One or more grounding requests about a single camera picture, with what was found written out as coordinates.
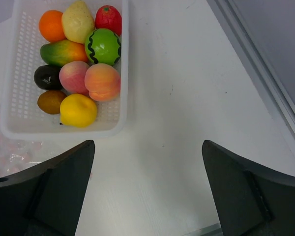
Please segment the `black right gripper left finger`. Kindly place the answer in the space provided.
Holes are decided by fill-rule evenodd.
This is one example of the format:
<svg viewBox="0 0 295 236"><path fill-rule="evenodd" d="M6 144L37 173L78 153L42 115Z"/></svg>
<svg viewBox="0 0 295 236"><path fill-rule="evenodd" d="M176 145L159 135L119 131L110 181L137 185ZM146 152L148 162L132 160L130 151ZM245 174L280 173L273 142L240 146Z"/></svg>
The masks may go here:
<svg viewBox="0 0 295 236"><path fill-rule="evenodd" d="M0 178L0 236L73 236L95 154L86 140L18 173Z"/></svg>

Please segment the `yellow toy lemon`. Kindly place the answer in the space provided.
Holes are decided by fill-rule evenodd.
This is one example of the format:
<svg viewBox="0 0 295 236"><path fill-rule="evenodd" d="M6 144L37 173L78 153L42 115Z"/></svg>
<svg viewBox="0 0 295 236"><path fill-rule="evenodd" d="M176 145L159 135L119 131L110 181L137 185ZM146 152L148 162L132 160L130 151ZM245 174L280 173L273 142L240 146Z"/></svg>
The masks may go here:
<svg viewBox="0 0 295 236"><path fill-rule="evenodd" d="M87 127L97 118L96 103L81 94L67 96L60 104L60 123L74 127Z"/></svg>

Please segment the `clear zip top bag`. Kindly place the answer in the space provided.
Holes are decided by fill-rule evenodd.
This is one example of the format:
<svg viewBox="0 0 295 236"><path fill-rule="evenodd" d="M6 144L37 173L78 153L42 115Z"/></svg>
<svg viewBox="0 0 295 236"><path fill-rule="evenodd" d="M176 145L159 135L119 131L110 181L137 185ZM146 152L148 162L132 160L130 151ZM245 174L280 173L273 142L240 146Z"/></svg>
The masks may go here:
<svg viewBox="0 0 295 236"><path fill-rule="evenodd" d="M37 164L42 147L42 142L9 139L0 130L0 178Z"/></svg>

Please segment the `orange toy peach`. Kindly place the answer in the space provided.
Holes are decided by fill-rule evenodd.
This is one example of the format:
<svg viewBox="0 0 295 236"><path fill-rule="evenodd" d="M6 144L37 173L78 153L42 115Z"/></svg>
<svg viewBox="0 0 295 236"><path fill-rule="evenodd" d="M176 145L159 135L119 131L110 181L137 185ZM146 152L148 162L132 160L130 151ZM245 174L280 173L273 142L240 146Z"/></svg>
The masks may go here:
<svg viewBox="0 0 295 236"><path fill-rule="evenodd" d="M114 100L120 94L120 83L119 72L108 64L95 64L86 71L85 87L95 101Z"/></svg>

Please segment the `pink toy apple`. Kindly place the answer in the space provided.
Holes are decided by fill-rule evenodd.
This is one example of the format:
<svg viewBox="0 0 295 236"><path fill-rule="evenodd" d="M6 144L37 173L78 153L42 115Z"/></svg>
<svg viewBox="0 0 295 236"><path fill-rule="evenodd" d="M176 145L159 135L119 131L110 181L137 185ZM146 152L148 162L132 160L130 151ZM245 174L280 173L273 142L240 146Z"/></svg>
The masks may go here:
<svg viewBox="0 0 295 236"><path fill-rule="evenodd" d="M87 95L85 75L89 65L83 61L73 61L64 65L59 72L59 80L63 88L69 93Z"/></svg>

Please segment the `black toy avocado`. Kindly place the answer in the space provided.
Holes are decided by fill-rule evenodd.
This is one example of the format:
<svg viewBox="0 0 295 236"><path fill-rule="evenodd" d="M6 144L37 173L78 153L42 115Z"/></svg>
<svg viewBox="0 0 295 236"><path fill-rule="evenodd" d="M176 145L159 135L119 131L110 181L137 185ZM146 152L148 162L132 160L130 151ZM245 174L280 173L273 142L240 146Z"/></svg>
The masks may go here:
<svg viewBox="0 0 295 236"><path fill-rule="evenodd" d="M43 90L61 90L63 87L59 80L61 67L56 65L43 65L34 73L35 84Z"/></svg>

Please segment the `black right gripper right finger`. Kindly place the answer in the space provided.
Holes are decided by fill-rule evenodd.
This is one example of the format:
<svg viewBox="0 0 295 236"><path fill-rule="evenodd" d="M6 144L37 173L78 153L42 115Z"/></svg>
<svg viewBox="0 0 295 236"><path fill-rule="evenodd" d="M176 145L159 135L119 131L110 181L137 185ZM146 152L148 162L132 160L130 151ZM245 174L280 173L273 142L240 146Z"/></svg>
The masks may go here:
<svg viewBox="0 0 295 236"><path fill-rule="evenodd" d="M295 177L205 140L203 161L225 236L295 236Z"/></svg>

